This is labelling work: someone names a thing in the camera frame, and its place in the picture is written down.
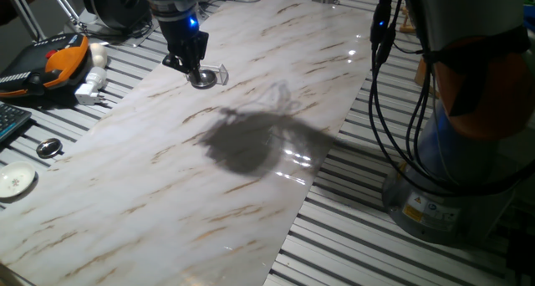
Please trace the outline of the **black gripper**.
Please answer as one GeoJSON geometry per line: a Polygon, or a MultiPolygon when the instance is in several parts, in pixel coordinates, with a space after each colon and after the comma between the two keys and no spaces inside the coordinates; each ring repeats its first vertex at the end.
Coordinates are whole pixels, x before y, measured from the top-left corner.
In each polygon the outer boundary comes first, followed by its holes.
{"type": "Polygon", "coordinates": [[[183,74],[190,71],[191,83],[202,82],[200,62],[206,54],[209,34],[199,29],[196,13],[158,18],[158,23],[168,49],[162,64],[183,74]]]}

